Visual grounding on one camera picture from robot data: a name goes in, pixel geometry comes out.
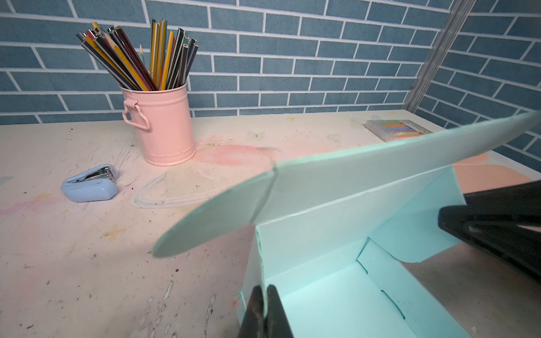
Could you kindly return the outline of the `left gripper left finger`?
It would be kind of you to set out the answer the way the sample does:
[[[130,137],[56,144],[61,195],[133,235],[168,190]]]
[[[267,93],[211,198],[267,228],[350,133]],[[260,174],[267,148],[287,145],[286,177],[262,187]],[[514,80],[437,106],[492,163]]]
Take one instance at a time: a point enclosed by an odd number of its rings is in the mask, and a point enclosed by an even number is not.
[[[238,338],[265,338],[263,305],[264,302],[261,287],[255,286],[248,301]]]

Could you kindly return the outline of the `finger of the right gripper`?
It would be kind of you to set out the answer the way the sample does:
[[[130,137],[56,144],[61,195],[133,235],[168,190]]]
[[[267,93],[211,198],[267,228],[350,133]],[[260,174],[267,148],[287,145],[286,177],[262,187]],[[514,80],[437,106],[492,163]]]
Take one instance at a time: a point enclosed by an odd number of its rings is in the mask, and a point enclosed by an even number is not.
[[[540,281],[540,182],[464,195],[464,205],[446,206],[438,226]]]

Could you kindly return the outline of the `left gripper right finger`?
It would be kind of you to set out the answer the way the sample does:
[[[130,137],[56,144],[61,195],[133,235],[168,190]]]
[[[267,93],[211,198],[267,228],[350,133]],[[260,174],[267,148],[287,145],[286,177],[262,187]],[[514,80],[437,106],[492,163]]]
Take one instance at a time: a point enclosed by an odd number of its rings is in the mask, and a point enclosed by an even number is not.
[[[293,338],[293,333],[275,285],[266,289],[266,336],[268,338]]]

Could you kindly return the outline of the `light blue paper box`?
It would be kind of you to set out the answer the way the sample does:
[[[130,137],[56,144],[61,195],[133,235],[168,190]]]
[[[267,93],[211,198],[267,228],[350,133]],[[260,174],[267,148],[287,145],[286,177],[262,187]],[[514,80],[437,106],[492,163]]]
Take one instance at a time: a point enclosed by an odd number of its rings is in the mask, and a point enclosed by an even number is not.
[[[155,244],[170,257],[255,227],[238,314],[277,290],[294,337],[466,337],[406,269],[458,243],[438,226],[466,201],[454,164],[540,122],[530,112],[280,163],[196,208]]]

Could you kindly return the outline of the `pink flat paper box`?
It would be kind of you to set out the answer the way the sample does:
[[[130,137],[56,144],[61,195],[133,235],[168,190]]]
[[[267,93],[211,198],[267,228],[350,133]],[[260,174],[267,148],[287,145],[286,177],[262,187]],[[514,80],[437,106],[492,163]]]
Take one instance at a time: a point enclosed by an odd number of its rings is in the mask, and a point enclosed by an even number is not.
[[[492,159],[487,154],[455,163],[454,171],[464,194],[540,180],[539,173],[534,173],[513,161]]]

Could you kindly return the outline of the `pack of coloured markers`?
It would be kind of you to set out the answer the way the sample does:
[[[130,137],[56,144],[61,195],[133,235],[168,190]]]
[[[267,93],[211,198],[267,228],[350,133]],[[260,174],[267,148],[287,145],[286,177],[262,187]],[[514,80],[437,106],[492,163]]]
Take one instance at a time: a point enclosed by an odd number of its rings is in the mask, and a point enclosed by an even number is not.
[[[364,127],[384,142],[431,134],[431,131],[410,120],[369,120]]]

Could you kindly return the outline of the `pink pencil bucket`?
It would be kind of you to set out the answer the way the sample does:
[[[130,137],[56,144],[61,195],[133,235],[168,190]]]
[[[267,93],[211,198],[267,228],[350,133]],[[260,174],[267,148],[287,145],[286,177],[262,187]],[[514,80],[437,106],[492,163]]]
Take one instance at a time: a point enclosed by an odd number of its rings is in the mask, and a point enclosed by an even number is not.
[[[135,128],[147,163],[174,166],[196,154],[186,86],[164,91],[121,91],[123,119]]]

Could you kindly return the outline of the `bundle of coloured pencils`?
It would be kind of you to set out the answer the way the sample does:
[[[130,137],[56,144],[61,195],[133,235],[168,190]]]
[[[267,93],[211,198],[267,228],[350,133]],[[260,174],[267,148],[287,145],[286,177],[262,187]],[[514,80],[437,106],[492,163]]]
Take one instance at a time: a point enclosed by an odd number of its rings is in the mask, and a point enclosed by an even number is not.
[[[77,38],[81,47],[101,64],[125,90],[166,91],[186,84],[199,50],[198,41],[182,28],[168,29],[166,21],[151,21],[149,61],[135,49],[117,25],[104,30],[96,23]]]

